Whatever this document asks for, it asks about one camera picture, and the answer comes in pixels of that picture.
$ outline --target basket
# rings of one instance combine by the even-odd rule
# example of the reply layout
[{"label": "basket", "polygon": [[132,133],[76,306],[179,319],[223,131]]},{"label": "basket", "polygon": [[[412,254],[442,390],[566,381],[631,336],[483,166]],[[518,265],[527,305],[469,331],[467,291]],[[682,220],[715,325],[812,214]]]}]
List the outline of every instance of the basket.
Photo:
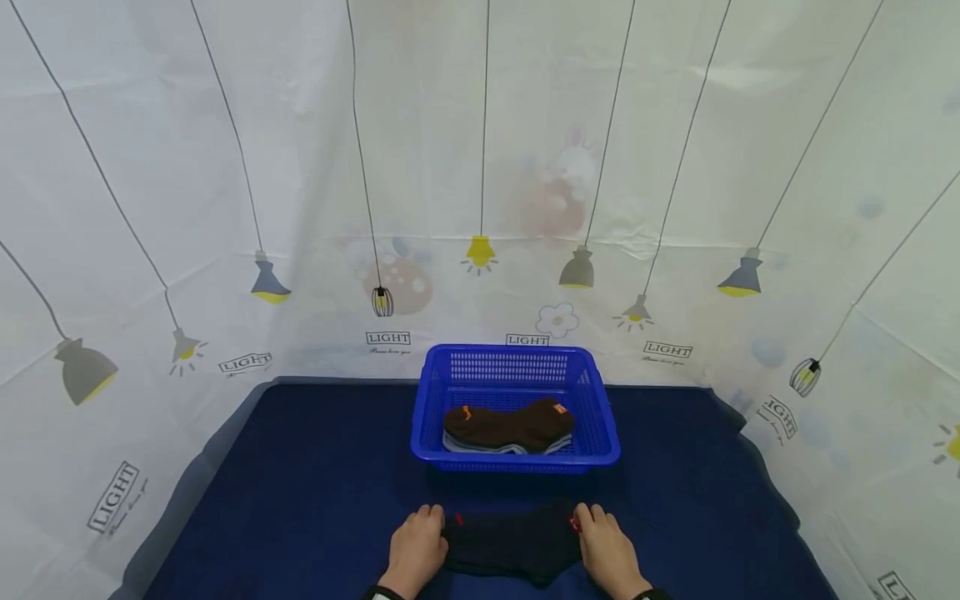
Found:
[{"label": "basket", "polygon": [[[468,404],[513,412],[544,396],[576,418],[573,444],[549,455],[459,453],[444,448],[444,415]],[[440,470],[581,474],[612,465],[620,442],[603,380],[582,348],[434,346],[420,373],[410,447]]]}]

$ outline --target folded sock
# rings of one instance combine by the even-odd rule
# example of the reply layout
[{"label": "folded sock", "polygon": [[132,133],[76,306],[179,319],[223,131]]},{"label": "folded sock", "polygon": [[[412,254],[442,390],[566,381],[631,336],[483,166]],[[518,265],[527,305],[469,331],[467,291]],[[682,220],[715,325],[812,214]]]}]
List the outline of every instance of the folded sock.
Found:
[{"label": "folded sock", "polygon": [[573,503],[558,501],[521,515],[447,516],[444,566],[470,575],[501,575],[550,585],[580,560]]},{"label": "folded sock", "polygon": [[457,406],[444,415],[444,430],[457,440],[485,448],[519,444],[540,454],[573,432],[573,415],[557,400],[541,398],[513,413]]},{"label": "folded sock", "polygon": [[[553,454],[554,452],[562,450],[571,444],[573,444],[573,436],[563,436],[548,446],[543,451],[543,454]],[[444,448],[450,452],[481,452],[487,454],[508,454],[512,452],[514,454],[529,454],[526,448],[520,444],[507,444],[499,448],[485,448],[482,445],[468,444],[463,440],[458,440],[447,432],[444,432]]]}]

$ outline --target hanging lamp illustration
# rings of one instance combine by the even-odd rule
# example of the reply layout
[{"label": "hanging lamp illustration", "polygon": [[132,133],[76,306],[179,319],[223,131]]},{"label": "hanging lamp illustration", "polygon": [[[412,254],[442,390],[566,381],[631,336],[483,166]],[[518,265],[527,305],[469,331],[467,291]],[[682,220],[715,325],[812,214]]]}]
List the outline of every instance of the hanging lamp illustration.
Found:
[{"label": "hanging lamp illustration", "polygon": [[947,183],[947,186],[944,187],[944,189],[937,195],[930,206],[926,208],[924,214],[921,215],[920,219],[918,219],[916,223],[913,224],[913,227],[907,231],[906,235],[903,236],[903,239],[900,240],[900,243],[897,244],[897,247],[894,248],[894,251],[890,252],[890,255],[887,256],[887,259],[883,261],[883,264],[876,271],[876,273],[874,273],[874,276],[871,277],[867,285],[864,286],[863,291],[860,292],[860,295],[857,296],[856,300],[851,303],[850,308],[847,309],[847,314],[844,315],[843,321],[840,322],[840,326],[837,327],[837,330],[833,333],[833,337],[831,337],[830,341],[827,343],[827,347],[824,348],[824,351],[820,354],[820,358],[806,358],[794,368],[792,373],[790,373],[790,387],[793,388],[793,390],[799,394],[800,397],[809,396],[810,392],[813,391],[813,388],[816,387],[817,382],[820,381],[820,374],[823,369],[822,364],[827,358],[827,354],[830,352],[830,349],[833,347],[833,343],[836,342],[837,337],[840,336],[840,331],[842,331],[844,325],[847,324],[847,320],[850,318],[854,308],[856,308],[856,306],[864,299],[864,297],[867,295],[867,292],[870,291],[870,288],[879,279],[880,274],[883,273],[883,271],[887,268],[887,265],[889,265],[894,259],[894,256],[897,255],[897,252],[903,248],[907,240],[910,239],[910,236],[913,235],[913,232],[917,230],[924,219],[926,219],[927,215],[933,211],[934,207],[936,207],[936,205],[940,202],[940,199],[947,194],[958,178],[960,178],[960,170],[953,175],[953,177]]},{"label": "hanging lamp illustration", "polygon": [[373,250],[373,266],[376,269],[376,287],[370,295],[373,314],[377,317],[392,317],[394,315],[394,296],[383,286],[380,276],[380,257],[376,252],[376,235],[373,233],[373,211],[370,207],[370,191],[367,187],[367,168],[363,160],[363,143],[360,141],[360,123],[357,120],[357,45],[353,34],[353,15],[350,12],[350,0],[347,2],[347,23],[350,26],[350,49],[353,56],[353,87],[351,102],[353,107],[353,128],[357,134],[357,151],[360,154],[360,174],[363,177],[363,193],[367,199],[367,219],[370,222],[370,243]]},{"label": "hanging lamp illustration", "polygon": [[[26,21],[23,20],[23,17],[20,15],[20,11],[17,9],[16,5],[12,0],[10,2],[10,5],[13,8],[13,12],[16,15],[17,20],[20,22],[20,26],[23,28],[24,33],[27,35],[27,38],[30,40],[30,43],[33,45],[34,51],[36,52],[37,57],[40,59],[40,62],[43,64],[43,67],[46,69],[47,75],[50,77],[51,81],[57,87],[57,90],[60,92],[60,97],[63,100],[63,104],[66,107],[67,112],[70,114],[70,118],[73,120],[74,126],[77,128],[77,133],[80,135],[81,139],[84,141],[86,149],[90,154],[90,159],[93,162],[94,167],[96,167],[97,173],[100,175],[100,180],[103,182],[104,187],[106,188],[107,193],[110,196],[110,199],[113,201],[113,205],[116,207],[117,212],[120,213],[120,217],[123,219],[123,222],[127,225],[127,229],[130,231],[130,234],[133,237],[133,240],[136,242],[136,245],[139,247],[140,251],[143,253],[143,256],[147,259],[147,262],[150,264],[150,267],[153,269],[154,275],[156,275],[156,279],[160,282],[160,285],[163,286],[163,300],[166,302],[167,310],[170,311],[170,319],[174,323],[174,329],[175,329],[174,353],[176,357],[177,342],[178,342],[177,331],[180,331],[180,334],[182,335],[182,330],[180,329],[180,324],[177,323],[177,315],[174,314],[173,305],[170,303],[170,295],[169,295],[170,288],[167,285],[166,280],[164,280],[163,276],[160,274],[159,269],[156,267],[156,263],[150,257],[150,254],[147,252],[147,249],[144,247],[143,242],[140,240],[140,237],[136,234],[136,230],[133,228],[133,225],[131,224],[130,219],[127,217],[127,213],[124,211],[123,206],[120,205],[120,201],[117,199],[116,193],[113,191],[113,186],[110,185],[109,179],[107,178],[107,173],[104,171],[104,168],[100,163],[100,159],[97,157],[97,154],[93,150],[93,145],[90,143],[89,138],[86,136],[86,132],[84,131],[83,126],[80,124],[80,120],[77,118],[77,114],[76,112],[74,112],[73,106],[70,104],[70,98],[67,96],[66,91],[63,89],[63,86],[60,85],[60,80],[57,79],[57,76],[54,74],[53,69],[50,67],[50,64],[47,62],[47,59],[44,58],[43,53],[40,51],[39,45],[37,45],[36,41],[34,40],[33,34],[30,32],[30,28],[27,27]],[[81,367],[76,367],[75,365],[82,365],[83,368],[89,367],[91,369],[93,369],[95,365],[99,365],[100,366],[99,368],[93,369],[95,373],[102,373],[102,372],[109,371],[108,365],[112,365],[112,363],[110,363],[109,360],[107,360],[106,356],[103,356],[99,352],[96,352],[96,350],[91,350],[90,348],[84,348],[82,344],[74,344],[74,345],[67,344],[62,346],[63,348],[58,348],[58,358],[60,358],[60,356],[62,355],[64,359],[64,363],[63,363],[64,384],[66,384],[66,381],[67,381],[67,367],[69,366],[70,373],[71,373],[70,381],[72,382],[72,385],[74,385],[76,389],[80,390],[81,392],[86,391],[87,387],[89,386],[89,381],[87,380],[86,375],[80,375],[80,371],[76,371]],[[96,394],[101,389],[103,388],[98,387],[95,390],[93,390],[91,393]]]},{"label": "hanging lamp illustration", "polygon": [[[813,140],[817,137],[817,133],[820,131],[820,126],[824,124],[824,119],[827,118],[827,113],[830,111],[830,107],[833,106],[833,101],[836,100],[837,94],[840,92],[840,87],[843,86],[843,82],[847,79],[847,74],[850,73],[850,68],[853,65],[853,62],[856,60],[857,55],[860,53],[860,48],[863,47],[863,42],[867,39],[867,34],[874,26],[876,16],[880,13],[880,9],[882,7],[883,2],[881,0],[876,5],[874,15],[867,24],[867,28],[864,30],[863,36],[860,37],[860,42],[856,45],[856,49],[853,50],[853,54],[850,57],[850,61],[847,63],[847,68],[840,77],[840,81],[837,82],[837,86],[833,89],[833,95],[830,96],[827,105],[824,107],[824,111],[820,115],[820,120],[817,122],[817,126],[813,128],[813,133],[810,134],[810,138],[806,141],[804,151],[800,154],[800,159],[797,160],[797,165],[793,168],[793,173],[791,173],[789,179],[787,179],[786,185],[783,187],[783,191],[780,193],[780,198],[777,200],[777,204],[774,206],[773,212],[770,213],[770,218],[767,219],[767,224],[764,226],[763,232],[760,234],[760,239],[758,239],[756,244],[752,248],[748,249],[740,258],[740,266],[734,269],[729,277],[717,285],[717,289],[727,296],[732,298],[746,298],[748,296],[753,296],[760,293],[760,277],[757,268],[763,264],[763,261],[760,260],[760,248],[763,244],[763,239],[766,237],[767,231],[770,230],[770,225],[774,222],[774,218],[777,216],[777,212],[780,210],[780,206],[783,204],[783,199],[786,198],[786,194],[790,190],[790,185],[793,184],[793,179],[797,177],[797,173],[800,171],[800,166],[804,164],[806,153],[809,152],[810,146],[813,145]],[[807,373],[807,376],[801,378],[807,381],[813,380],[814,385],[816,385],[816,373],[819,372],[819,370],[816,372],[809,372],[808,370],[802,371]]]},{"label": "hanging lamp illustration", "polygon": [[253,283],[250,293],[270,304],[280,304],[286,301],[290,297],[290,290],[280,285],[279,280],[274,275],[274,263],[267,260],[267,254],[262,250],[256,251],[254,262],[260,269],[260,275]]},{"label": "hanging lamp illustration", "polygon": [[40,291],[40,288],[23,268],[23,265],[20,264],[20,261],[3,243],[3,240],[0,240],[0,249],[3,249],[13,265],[30,284],[30,287],[34,288],[43,305],[46,306],[47,312],[50,313],[50,320],[54,324],[54,329],[62,338],[62,341],[57,344],[57,353],[54,354],[54,358],[63,363],[63,388],[70,397],[70,401],[75,406],[80,406],[100,394],[113,381],[119,371],[117,366],[102,352],[93,348],[84,348],[83,338],[67,337],[60,327],[60,321],[57,319],[53,306],[50,305],[47,297],[43,295],[43,292]]},{"label": "hanging lamp illustration", "polygon": [[763,264],[760,260],[760,249],[750,248],[740,258],[740,266],[729,277],[724,279],[717,288],[732,298],[743,298],[760,293],[760,276],[756,268]]},{"label": "hanging lamp illustration", "polygon": [[[940,454],[933,457],[933,464],[940,465],[947,458],[960,463],[960,425],[954,425],[952,429],[940,423],[940,430],[947,436],[945,440],[934,442],[933,447],[942,448]],[[957,479],[960,479],[960,468],[956,471]]]},{"label": "hanging lamp illustration", "polygon": [[657,249],[654,251],[654,256],[650,260],[650,269],[647,271],[647,280],[643,284],[643,292],[636,297],[636,302],[630,306],[627,310],[623,312],[622,315],[618,317],[613,317],[616,321],[619,321],[617,324],[617,329],[621,328],[624,324],[627,326],[627,332],[633,330],[634,326],[637,326],[639,330],[643,330],[645,325],[655,324],[650,320],[650,313],[646,308],[647,300],[647,290],[650,288],[650,280],[654,275],[654,267],[657,266],[657,257],[660,256],[660,249],[663,246],[663,232],[666,230],[666,222],[670,216],[670,207],[673,205],[673,197],[677,192],[677,182],[680,181],[680,173],[684,168],[684,158],[686,158],[686,147],[690,143],[690,135],[693,133],[693,124],[697,119],[697,110],[700,108],[700,101],[704,97],[704,90],[707,88],[707,81],[710,77],[710,67],[713,65],[713,56],[717,51],[717,44],[720,43],[720,35],[723,33],[724,25],[727,23],[727,14],[730,12],[731,0],[728,0],[727,7],[724,9],[723,18],[720,19],[720,26],[717,28],[717,35],[713,39],[713,49],[710,51],[710,57],[707,60],[707,68],[704,70],[704,78],[700,81],[700,92],[697,94],[697,101],[693,105],[693,112],[690,114],[690,123],[686,127],[686,138],[684,139],[684,147],[680,151],[680,160],[677,161],[677,172],[673,176],[673,186],[670,188],[670,196],[667,198],[666,209],[663,211],[663,220],[660,222],[660,235],[657,237]]},{"label": "hanging lamp illustration", "polygon": [[227,117],[230,126],[233,128],[233,137],[237,142],[237,152],[240,155],[240,166],[243,168],[244,180],[247,183],[247,197],[250,199],[250,209],[253,214],[253,228],[256,231],[256,245],[258,250],[253,255],[253,264],[259,269],[256,280],[253,282],[253,288],[250,293],[254,296],[269,302],[270,304],[280,304],[290,298],[290,290],[280,285],[279,280],[274,274],[274,263],[267,258],[267,253],[263,250],[263,239],[260,236],[260,222],[256,217],[256,203],[253,201],[253,189],[250,185],[250,173],[247,170],[247,157],[243,151],[243,142],[240,139],[240,130],[237,128],[236,119],[233,118],[233,110],[230,108],[230,102],[227,98],[227,91],[224,89],[224,82],[220,78],[220,71],[217,69],[217,62],[213,59],[213,52],[210,50],[210,44],[206,40],[206,31],[204,24],[200,19],[200,13],[197,12],[197,5],[194,0],[190,0],[190,8],[193,9],[194,19],[197,21],[197,27],[200,29],[200,36],[204,40],[206,55],[210,59],[210,66],[213,68],[213,75],[217,79],[217,85],[220,87],[220,95],[224,98],[224,108],[227,109]]},{"label": "hanging lamp illustration", "polygon": [[487,0],[487,43],[483,63],[483,132],[480,141],[480,234],[474,235],[467,249],[467,259],[460,264],[467,265],[467,273],[476,271],[480,277],[484,271],[492,270],[491,264],[497,264],[496,253],[490,246],[490,237],[483,234],[483,205],[487,183],[487,83],[490,72],[490,0]]},{"label": "hanging lamp illustration", "polygon": [[616,328],[619,329],[623,325],[627,326],[627,332],[634,330],[634,327],[637,327],[640,331],[643,330],[645,325],[655,324],[650,320],[650,313],[647,311],[647,307],[644,303],[647,301],[647,297],[643,294],[640,294],[636,297],[636,302],[623,311],[623,314],[619,317],[613,317],[616,321],[620,321],[617,324]]},{"label": "hanging lamp illustration", "polygon": [[600,185],[603,182],[603,168],[607,162],[607,148],[610,146],[610,132],[613,129],[613,115],[616,113],[616,97],[620,92],[620,78],[623,76],[623,62],[627,58],[627,45],[630,43],[630,30],[634,22],[634,9],[636,9],[636,0],[630,5],[630,17],[627,19],[627,33],[623,37],[623,51],[620,53],[620,67],[616,72],[616,85],[613,88],[613,101],[610,107],[610,121],[607,123],[607,137],[603,143],[603,154],[600,155],[600,169],[597,174],[597,188],[593,194],[593,209],[590,211],[590,220],[587,223],[587,235],[584,237],[584,243],[577,246],[573,251],[571,258],[564,269],[560,271],[560,285],[571,289],[590,289],[593,287],[593,263],[590,257],[593,252],[588,249],[590,241],[590,231],[593,229],[593,217],[597,212],[597,201],[600,199]]},{"label": "hanging lamp illustration", "polygon": [[201,342],[200,340],[187,337],[183,333],[183,329],[177,327],[174,329],[174,359],[173,367],[170,368],[170,372],[167,374],[174,374],[175,371],[180,371],[180,377],[183,377],[183,366],[186,365],[190,368],[190,371],[196,371],[197,368],[194,367],[192,359],[194,358],[204,358],[204,356],[198,351],[200,348],[206,346],[206,342]]}]

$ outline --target lamp cord line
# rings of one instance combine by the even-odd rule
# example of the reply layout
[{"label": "lamp cord line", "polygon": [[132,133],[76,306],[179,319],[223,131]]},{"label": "lamp cord line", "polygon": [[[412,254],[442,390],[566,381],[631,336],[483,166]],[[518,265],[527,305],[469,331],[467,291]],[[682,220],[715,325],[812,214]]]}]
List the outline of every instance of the lamp cord line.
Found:
[{"label": "lamp cord line", "polygon": [[483,62],[483,134],[480,137],[480,235],[483,235],[483,202],[487,183],[487,81],[490,73],[490,0],[487,0],[487,45]]},{"label": "lamp cord line", "polygon": [[213,59],[213,52],[210,51],[210,44],[206,39],[204,24],[200,20],[200,14],[197,12],[197,5],[194,0],[190,0],[190,7],[193,9],[193,16],[197,19],[197,27],[200,28],[200,37],[204,39],[206,55],[210,58],[210,66],[213,67],[213,75],[217,78],[217,85],[220,86],[220,94],[224,97],[224,106],[227,107],[227,117],[230,119],[230,126],[233,127],[233,136],[237,140],[237,150],[240,151],[240,165],[243,167],[243,176],[247,182],[247,196],[250,198],[250,210],[253,213],[253,228],[256,229],[256,245],[263,251],[263,240],[260,238],[260,223],[256,218],[256,204],[253,203],[253,189],[250,185],[250,173],[247,172],[247,157],[243,152],[243,143],[240,141],[240,131],[237,129],[237,122],[233,118],[233,111],[230,109],[230,102],[227,99],[227,91],[224,89],[224,82],[220,78],[220,71],[217,69],[217,62]]},{"label": "lamp cord line", "polygon": [[174,324],[176,324],[177,318],[174,317],[173,306],[170,305],[170,299],[167,297],[167,291],[169,290],[167,282],[163,280],[163,276],[156,267],[154,260],[147,253],[147,249],[143,246],[143,242],[140,241],[139,236],[137,236],[136,230],[133,229],[130,219],[127,218],[127,213],[124,212],[123,206],[121,206],[120,201],[117,200],[116,193],[113,192],[113,187],[110,185],[110,182],[107,179],[107,174],[104,173],[104,168],[100,165],[100,159],[97,158],[97,154],[93,152],[93,146],[90,144],[90,140],[86,137],[86,132],[84,132],[84,128],[80,125],[80,120],[77,118],[77,114],[73,111],[73,106],[70,104],[70,99],[67,98],[66,92],[63,90],[63,86],[60,85],[60,81],[57,79],[57,76],[54,75],[53,69],[50,68],[50,64],[47,62],[47,59],[43,56],[43,53],[40,52],[40,47],[37,45],[34,35],[30,32],[30,28],[27,27],[27,23],[23,20],[20,10],[16,7],[13,0],[8,1],[13,9],[13,13],[16,14],[16,19],[20,22],[20,26],[23,28],[24,33],[27,34],[27,38],[30,40],[31,45],[34,46],[36,55],[40,58],[40,62],[43,63],[43,67],[46,69],[47,75],[50,76],[50,79],[57,87],[57,90],[60,91],[60,97],[63,99],[63,103],[66,105],[67,112],[70,113],[70,118],[73,119],[73,124],[77,126],[77,131],[80,133],[80,137],[83,139],[86,149],[90,153],[90,158],[93,159],[94,166],[97,167],[97,172],[100,174],[100,179],[104,182],[104,187],[107,189],[107,192],[110,194],[110,198],[113,200],[113,205],[116,206],[117,212],[120,213],[124,223],[127,224],[127,229],[130,230],[130,234],[136,241],[136,245],[140,247],[140,251],[143,252],[143,255],[147,258],[147,262],[149,262],[150,266],[154,269],[154,274],[160,281],[160,285],[163,286],[163,298],[166,300],[167,308],[170,310],[170,316],[173,317]]},{"label": "lamp cord line", "polygon": [[717,28],[717,37],[713,41],[713,49],[710,51],[710,58],[707,60],[707,69],[704,71],[704,80],[700,83],[700,93],[697,94],[697,102],[693,105],[693,114],[690,115],[690,125],[686,128],[686,138],[684,139],[684,148],[680,151],[680,161],[677,163],[677,174],[673,177],[673,186],[670,188],[670,198],[666,201],[666,210],[663,211],[663,222],[660,223],[660,237],[657,238],[657,249],[654,251],[654,257],[650,261],[650,270],[647,271],[647,282],[643,285],[643,294],[646,295],[647,288],[650,287],[650,278],[654,274],[654,265],[657,264],[657,256],[660,255],[660,246],[663,244],[663,231],[666,229],[666,219],[670,214],[670,205],[673,203],[673,195],[677,191],[677,182],[680,181],[680,172],[684,168],[684,157],[686,156],[686,146],[690,143],[690,135],[693,133],[693,122],[697,118],[697,109],[700,107],[700,101],[704,97],[704,90],[707,88],[707,80],[710,76],[710,66],[713,64],[713,56],[717,52],[717,45],[720,43],[720,34],[723,32],[723,26],[727,22],[727,13],[730,12],[732,0],[727,1],[727,8],[723,11],[723,18],[720,19],[720,27]]},{"label": "lamp cord line", "polygon": [[853,51],[853,56],[850,57],[850,62],[847,63],[847,68],[844,69],[843,75],[840,76],[840,82],[837,83],[837,86],[833,89],[833,95],[830,96],[827,106],[824,108],[824,112],[820,115],[820,120],[817,121],[817,126],[813,128],[813,133],[810,135],[810,139],[806,141],[806,146],[804,147],[804,151],[800,154],[800,159],[797,161],[797,166],[793,168],[793,173],[790,174],[790,179],[786,181],[786,186],[783,187],[783,193],[780,194],[780,199],[777,200],[777,205],[774,206],[774,211],[770,214],[770,219],[767,220],[767,225],[763,228],[763,232],[760,234],[760,239],[756,242],[755,248],[759,248],[760,244],[763,243],[763,238],[766,237],[767,230],[770,229],[770,225],[774,222],[774,217],[777,216],[777,211],[780,210],[780,205],[783,204],[783,199],[786,198],[786,193],[789,191],[790,185],[793,184],[793,179],[797,177],[797,173],[800,171],[800,165],[804,163],[806,153],[810,150],[810,146],[813,145],[813,139],[817,136],[820,126],[824,124],[824,119],[827,118],[827,113],[830,111],[830,107],[833,106],[833,101],[836,100],[837,94],[840,92],[840,87],[843,86],[843,82],[847,79],[847,74],[850,73],[853,62],[856,60],[857,55],[860,54],[860,48],[863,47],[863,42],[866,41],[867,34],[870,33],[870,29],[874,26],[876,16],[880,14],[880,9],[883,8],[883,2],[884,0],[880,0],[880,3],[876,5],[874,16],[871,17],[870,23],[867,24],[867,29],[863,31],[863,36],[860,37],[859,43],[856,44],[856,49]]},{"label": "lamp cord line", "polygon": [[40,291],[40,288],[37,287],[36,283],[34,282],[34,279],[30,277],[30,275],[27,273],[27,270],[24,269],[23,265],[20,264],[20,261],[16,259],[16,256],[14,256],[12,252],[10,252],[10,249],[7,248],[7,245],[3,243],[3,240],[0,240],[0,248],[3,249],[3,252],[7,253],[7,256],[10,257],[10,260],[13,261],[13,264],[16,266],[16,268],[19,269],[20,273],[24,276],[24,278],[27,279],[27,282],[30,283],[30,286],[34,288],[34,291],[38,296],[40,296],[40,299],[43,300],[43,305],[47,307],[47,312],[50,313],[50,319],[54,322],[54,327],[57,328],[57,333],[64,340],[68,340],[69,338],[66,337],[66,334],[63,333],[63,329],[60,328],[60,322],[57,321],[57,315],[54,313],[53,306],[50,305],[50,302],[47,301],[47,297],[44,296],[43,292]]},{"label": "lamp cord line", "polygon": [[603,167],[607,162],[607,147],[610,145],[610,132],[613,129],[613,114],[616,112],[616,96],[620,92],[620,77],[623,75],[623,61],[627,58],[627,44],[630,42],[630,29],[634,23],[634,9],[636,0],[630,5],[630,18],[627,19],[627,34],[623,38],[623,52],[620,54],[620,69],[616,72],[616,86],[613,88],[613,103],[610,107],[610,122],[607,124],[607,138],[603,143],[603,154],[600,156],[600,173],[597,174],[597,191],[593,195],[593,209],[590,211],[590,221],[587,224],[587,237],[584,238],[584,246],[590,239],[590,230],[593,228],[593,215],[597,211],[597,201],[600,200],[600,183],[603,181]]},{"label": "lamp cord line", "polygon": [[950,190],[950,188],[953,186],[953,183],[957,181],[958,178],[960,178],[960,171],[957,171],[953,175],[949,183],[947,183],[947,186],[944,187],[944,189],[940,192],[940,194],[937,195],[936,199],[934,199],[934,201],[930,204],[930,206],[927,207],[927,209],[924,211],[924,214],[921,215],[920,219],[918,219],[917,222],[913,224],[913,227],[910,228],[909,231],[907,231],[906,235],[903,236],[903,239],[900,240],[900,243],[897,244],[897,247],[894,248],[894,251],[890,252],[890,255],[887,256],[887,259],[883,261],[883,264],[880,265],[880,268],[876,271],[876,273],[874,273],[874,276],[870,279],[870,282],[867,283],[866,287],[863,288],[863,291],[860,292],[860,295],[856,298],[856,300],[853,301],[853,303],[850,305],[850,308],[847,309],[847,314],[844,315],[843,321],[840,322],[840,326],[837,327],[837,330],[833,334],[833,337],[830,338],[830,341],[827,344],[827,348],[824,349],[824,353],[820,355],[820,360],[824,360],[824,358],[827,356],[827,352],[829,352],[830,347],[833,346],[833,343],[836,342],[836,339],[840,335],[840,331],[843,329],[843,326],[847,324],[847,319],[850,318],[850,314],[853,312],[853,309],[860,303],[861,300],[863,300],[863,298],[867,295],[867,292],[874,285],[876,280],[879,279],[880,274],[883,273],[883,271],[887,268],[887,265],[890,264],[890,261],[892,261],[894,259],[894,256],[897,255],[897,252],[899,252],[900,249],[903,248],[903,245],[906,244],[906,241],[910,239],[910,236],[913,235],[913,232],[917,230],[917,228],[924,221],[924,219],[926,219],[926,216],[930,214],[930,212],[934,209],[934,207],[936,207],[936,205],[940,202],[940,199],[946,196],[948,190]]},{"label": "lamp cord line", "polygon": [[360,123],[357,121],[357,44],[353,36],[353,16],[350,14],[350,0],[347,0],[347,23],[350,26],[350,49],[353,51],[353,128],[357,132],[357,150],[360,152],[360,174],[363,176],[363,193],[367,198],[367,218],[370,220],[370,241],[373,245],[373,264],[376,267],[376,286],[383,287],[380,279],[380,258],[376,255],[376,236],[373,235],[373,211],[370,208],[370,191],[367,189],[367,168],[363,163],[363,144],[360,142]]}]

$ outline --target grey lamp shade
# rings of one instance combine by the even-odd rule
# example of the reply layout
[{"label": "grey lamp shade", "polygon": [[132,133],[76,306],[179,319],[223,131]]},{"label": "grey lamp shade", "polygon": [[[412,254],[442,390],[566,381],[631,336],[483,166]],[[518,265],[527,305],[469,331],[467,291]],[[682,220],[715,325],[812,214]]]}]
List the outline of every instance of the grey lamp shade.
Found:
[{"label": "grey lamp shade", "polygon": [[106,388],[118,371],[104,354],[84,348],[83,338],[60,342],[54,358],[63,362],[63,387],[77,406]]},{"label": "grey lamp shade", "polygon": [[717,286],[727,296],[742,298],[760,293],[760,277],[756,268],[763,264],[759,249],[751,248],[740,258],[740,266]]},{"label": "grey lamp shade", "polygon": [[177,359],[187,359],[193,355],[194,348],[197,347],[197,344],[200,343],[200,340],[195,340],[194,338],[189,338],[186,334],[183,333],[183,329],[178,327],[174,329],[174,360],[177,362]]},{"label": "grey lamp shade", "polygon": [[274,263],[267,260],[267,254],[262,250],[256,251],[257,268],[260,274],[253,283],[250,293],[258,298],[269,302],[270,304],[280,304],[290,296],[290,290],[280,285],[276,275],[274,275]]},{"label": "grey lamp shade", "polygon": [[647,311],[647,307],[643,305],[646,301],[646,296],[643,294],[637,295],[636,302],[634,302],[633,306],[623,311],[623,316],[630,317],[631,321],[643,321],[644,319],[650,321],[650,312]]},{"label": "grey lamp shade", "polygon": [[592,255],[593,252],[587,250],[586,246],[578,246],[577,250],[573,251],[573,258],[560,273],[560,284],[572,288],[593,287],[593,263],[590,262]]},{"label": "grey lamp shade", "polygon": [[392,317],[394,314],[394,295],[385,287],[375,287],[370,294],[373,312],[377,317]]}]

